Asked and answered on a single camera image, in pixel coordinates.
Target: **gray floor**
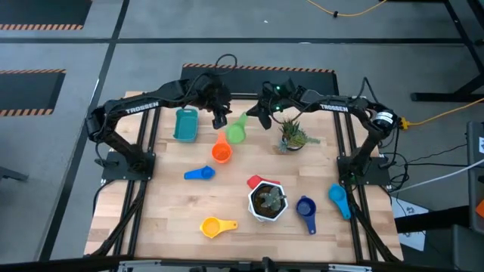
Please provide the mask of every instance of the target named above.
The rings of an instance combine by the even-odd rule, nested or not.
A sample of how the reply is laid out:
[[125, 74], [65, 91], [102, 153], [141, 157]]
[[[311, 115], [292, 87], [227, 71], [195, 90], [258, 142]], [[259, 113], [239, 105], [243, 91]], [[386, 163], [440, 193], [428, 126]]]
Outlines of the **gray floor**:
[[[121, 2], [94, 2], [81, 32], [0, 31], [0, 37], [110, 37]], [[304, 1], [241, 3], [235, 0], [131, 1], [121, 37], [458, 37], [441, 4], [387, 3], [361, 17], [334, 20]], [[350, 13], [375, 1], [320, 0], [318, 3]], [[481, 34], [484, 36], [467, 6], [456, 1], [453, 4], [470, 35], [475, 39]], [[53, 115], [0, 119], [0, 165], [30, 175], [25, 183], [0, 182], [0, 263], [37, 258], [106, 49], [107, 45], [0, 45], [0, 70], [67, 69]], [[236, 54], [240, 65], [336, 70], [341, 94], [355, 94], [362, 77], [367, 76], [381, 102], [415, 122], [462, 104], [414, 103], [409, 99], [411, 92], [451, 92], [477, 75], [469, 51], [460, 45], [117, 45], [100, 104], [122, 97], [126, 91], [154, 90], [164, 82], [177, 79], [183, 63], [213, 63], [224, 53]], [[466, 122], [482, 121], [482, 116], [484, 108], [479, 105], [402, 132], [399, 150], [412, 159], [463, 144]], [[106, 152], [107, 148], [102, 147], [101, 154]], [[87, 143], [52, 258], [79, 257], [83, 253], [91, 223], [92, 197], [101, 176], [101, 168], [94, 164], [94, 158], [94, 144]], [[465, 149], [430, 161], [467, 162]], [[408, 183], [425, 181], [452, 170], [411, 168]], [[400, 197], [429, 209], [460, 206], [467, 202], [466, 180], [466, 175], [460, 175], [408, 190]]]

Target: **potted plant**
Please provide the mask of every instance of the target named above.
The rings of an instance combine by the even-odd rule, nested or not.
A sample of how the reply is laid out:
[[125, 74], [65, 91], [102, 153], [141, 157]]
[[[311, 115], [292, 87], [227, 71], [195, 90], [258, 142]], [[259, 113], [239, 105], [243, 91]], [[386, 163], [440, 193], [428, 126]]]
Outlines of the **potted plant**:
[[249, 193], [249, 212], [259, 221], [276, 221], [286, 209], [286, 196], [279, 184], [261, 181]]
[[305, 144], [320, 143], [318, 139], [309, 137], [299, 128], [299, 122], [290, 119], [284, 120], [279, 130], [282, 132], [282, 139], [279, 142], [279, 150], [282, 153], [300, 150]]

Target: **green measuring cup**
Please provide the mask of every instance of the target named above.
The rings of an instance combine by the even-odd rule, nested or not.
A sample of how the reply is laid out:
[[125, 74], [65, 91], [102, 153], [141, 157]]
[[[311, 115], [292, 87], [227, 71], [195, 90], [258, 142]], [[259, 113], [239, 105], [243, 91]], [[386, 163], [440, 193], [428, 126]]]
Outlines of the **green measuring cup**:
[[227, 134], [227, 141], [231, 144], [239, 144], [245, 140], [245, 123], [247, 122], [247, 115], [242, 113], [235, 123], [227, 127], [225, 133]]

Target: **wooden table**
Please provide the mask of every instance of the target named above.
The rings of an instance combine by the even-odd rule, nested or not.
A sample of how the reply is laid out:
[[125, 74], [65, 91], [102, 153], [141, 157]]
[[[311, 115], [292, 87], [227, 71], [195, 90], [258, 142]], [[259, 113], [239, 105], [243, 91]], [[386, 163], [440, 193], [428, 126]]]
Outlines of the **wooden table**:
[[[254, 100], [233, 100], [231, 109], [234, 112], [228, 116], [228, 122], [234, 122], [254, 103]], [[278, 124], [273, 123], [272, 128], [265, 131], [257, 118], [249, 118], [247, 139], [242, 144], [232, 145], [231, 161], [224, 165], [214, 162], [210, 155], [218, 134], [212, 128], [213, 115], [206, 111], [199, 114], [197, 141], [183, 144], [173, 138], [175, 110], [161, 110], [154, 148], [157, 160], [153, 179], [147, 186], [135, 257], [260, 261], [268, 256], [275, 261], [355, 261], [350, 224], [342, 219], [328, 198], [330, 185], [338, 182], [333, 113], [320, 111], [301, 115], [301, 127], [321, 143], [308, 144], [298, 152], [284, 155], [277, 147], [281, 139]], [[295, 116], [296, 110], [285, 110], [282, 114]], [[140, 120], [140, 113], [127, 116], [119, 121], [116, 130], [126, 140], [135, 142]], [[359, 145], [366, 131], [356, 119], [353, 123]], [[216, 170], [211, 181], [184, 180], [184, 172], [205, 165]], [[250, 188], [246, 182], [253, 175], [280, 181], [284, 186], [289, 208], [276, 222], [261, 223], [247, 211]], [[99, 195], [85, 253], [96, 250], [116, 226], [125, 191], [126, 181], [115, 181]], [[366, 186], [366, 192], [375, 230], [392, 253], [402, 258], [388, 196], [376, 186]], [[318, 209], [317, 233], [312, 236], [308, 235], [295, 210], [302, 195], [311, 197]], [[199, 226], [209, 216], [237, 220], [238, 229], [214, 239], [207, 238]], [[368, 258], [365, 232], [361, 226], [359, 229], [364, 257]], [[130, 233], [128, 226], [122, 252], [127, 250]]]

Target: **small plant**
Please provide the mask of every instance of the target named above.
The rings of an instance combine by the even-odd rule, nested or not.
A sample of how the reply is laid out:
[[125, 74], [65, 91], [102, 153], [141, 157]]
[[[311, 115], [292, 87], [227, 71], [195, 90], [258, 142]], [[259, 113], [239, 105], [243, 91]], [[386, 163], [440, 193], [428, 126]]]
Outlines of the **small plant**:
[[287, 119], [282, 122], [279, 128], [282, 132], [282, 140], [279, 142], [279, 150], [286, 153], [289, 148], [301, 148], [305, 144], [319, 144], [320, 141], [315, 138], [308, 137], [308, 135], [299, 129], [299, 122]]
[[277, 212], [282, 207], [281, 200], [286, 198], [285, 195], [281, 195], [277, 187], [273, 187], [269, 193], [261, 193], [259, 197], [264, 199], [261, 207], [270, 208], [274, 212]]

